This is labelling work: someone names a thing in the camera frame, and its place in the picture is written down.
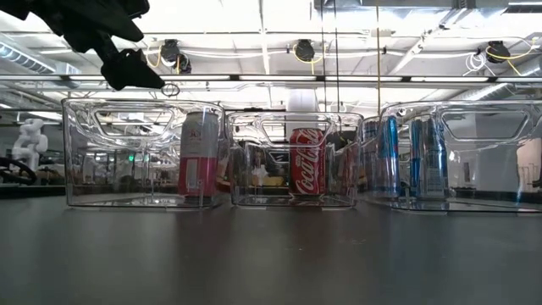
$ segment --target table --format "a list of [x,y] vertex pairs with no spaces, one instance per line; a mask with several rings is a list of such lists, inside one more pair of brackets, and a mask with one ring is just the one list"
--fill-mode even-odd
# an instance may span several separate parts
[[542,303],[540,216],[64,201],[0,201],[0,304]]

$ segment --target fluorescent light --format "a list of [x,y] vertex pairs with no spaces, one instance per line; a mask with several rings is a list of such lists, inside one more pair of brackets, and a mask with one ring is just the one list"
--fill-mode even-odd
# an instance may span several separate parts
[[40,81],[62,79],[58,75],[0,75],[0,80]]
[[40,51],[40,54],[64,54],[71,53],[71,49]]
[[68,77],[71,80],[79,80],[79,81],[103,81],[105,78],[101,75],[68,75]]
[[292,76],[283,76],[283,75],[241,75],[239,76],[240,80],[260,80],[260,81],[300,81],[316,80],[316,76],[307,76],[307,75],[292,75]]
[[[380,81],[401,81],[400,76],[381,76]],[[366,81],[375,82],[379,81],[378,76],[326,76],[327,81]]]
[[488,77],[412,77],[411,81],[427,82],[484,82]]
[[[0,103],[0,108],[9,109],[13,107]],[[54,113],[54,112],[30,111],[29,114],[32,114],[44,119],[62,120],[62,115]]]
[[229,75],[162,75],[162,80],[229,80]]
[[508,5],[542,5],[542,2],[508,3]]
[[542,82],[542,77],[499,77],[497,82]]
[[38,116],[40,118],[44,119],[54,119],[54,120],[62,120],[62,115],[57,113],[51,113],[51,112],[42,112],[42,111],[30,111],[29,114]]

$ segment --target white robot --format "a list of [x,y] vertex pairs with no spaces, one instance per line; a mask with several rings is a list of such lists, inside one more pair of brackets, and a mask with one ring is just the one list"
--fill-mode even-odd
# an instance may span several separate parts
[[27,119],[19,128],[19,138],[15,141],[12,149],[13,159],[26,159],[26,166],[33,171],[37,170],[40,153],[44,153],[48,147],[48,139],[41,134],[42,119]]

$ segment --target pink can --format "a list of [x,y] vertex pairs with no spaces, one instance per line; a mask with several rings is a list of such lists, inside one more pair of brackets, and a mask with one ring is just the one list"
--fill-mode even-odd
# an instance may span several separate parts
[[180,137],[179,194],[211,197],[216,194],[218,115],[186,115]]

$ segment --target coca-cola logo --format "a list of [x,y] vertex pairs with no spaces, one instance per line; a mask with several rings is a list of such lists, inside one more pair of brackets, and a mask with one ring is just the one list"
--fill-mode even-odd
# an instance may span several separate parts
[[[319,143],[318,130],[301,130],[297,135],[296,142],[299,143],[300,137],[307,138],[307,144]],[[314,193],[316,186],[316,173],[320,157],[318,156],[319,147],[315,148],[297,148],[296,166],[301,168],[301,180],[296,181],[297,190],[301,194]]]

